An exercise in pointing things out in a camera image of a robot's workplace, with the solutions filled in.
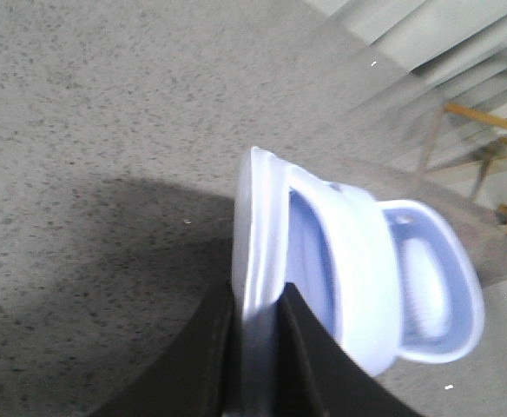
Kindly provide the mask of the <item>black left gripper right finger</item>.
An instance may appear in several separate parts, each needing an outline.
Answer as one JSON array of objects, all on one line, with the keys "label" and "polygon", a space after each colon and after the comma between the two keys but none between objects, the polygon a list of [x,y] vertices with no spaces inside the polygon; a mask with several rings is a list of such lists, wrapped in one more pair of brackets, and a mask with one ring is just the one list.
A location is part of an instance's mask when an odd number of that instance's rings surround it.
[{"label": "black left gripper right finger", "polygon": [[274,416],[418,416],[339,347],[287,283],[278,303]]}]

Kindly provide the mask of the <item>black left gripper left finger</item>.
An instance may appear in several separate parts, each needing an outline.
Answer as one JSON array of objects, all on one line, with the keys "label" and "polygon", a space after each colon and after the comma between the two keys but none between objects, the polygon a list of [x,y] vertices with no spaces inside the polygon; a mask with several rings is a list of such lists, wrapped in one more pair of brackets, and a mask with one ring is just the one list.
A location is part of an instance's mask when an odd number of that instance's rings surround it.
[{"label": "black left gripper left finger", "polygon": [[221,416],[233,311],[229,284],[212,284],[158,360],[91,415]]}]

